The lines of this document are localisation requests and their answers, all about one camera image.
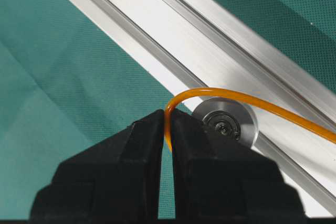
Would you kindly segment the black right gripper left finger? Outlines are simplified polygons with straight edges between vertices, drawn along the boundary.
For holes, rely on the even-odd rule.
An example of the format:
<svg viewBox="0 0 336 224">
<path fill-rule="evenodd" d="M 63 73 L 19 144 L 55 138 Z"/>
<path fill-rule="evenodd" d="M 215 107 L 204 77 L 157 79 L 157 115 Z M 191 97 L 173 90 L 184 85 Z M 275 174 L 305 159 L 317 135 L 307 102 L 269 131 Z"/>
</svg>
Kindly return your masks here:
<svg viewBox="0 0 336 224">
<path fill-rule="evenodd" d="M 30 220 L 157 220 L 162 110 L 61 162 Z"/>
</svg>

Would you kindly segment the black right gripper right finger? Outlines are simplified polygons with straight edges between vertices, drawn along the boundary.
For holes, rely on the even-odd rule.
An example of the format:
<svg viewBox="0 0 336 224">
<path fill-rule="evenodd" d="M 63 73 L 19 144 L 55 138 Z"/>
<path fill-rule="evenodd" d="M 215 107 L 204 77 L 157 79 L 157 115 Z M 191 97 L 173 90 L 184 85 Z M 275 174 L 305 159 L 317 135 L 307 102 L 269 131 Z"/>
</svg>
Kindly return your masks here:
<svg viewBox="0 0 336 224">
<path fill-rule="evenodd" d="M 171 116 L 171 142 L 177 219 L 306 219 L 274 161 L 180 110 Z"/>
</svg>

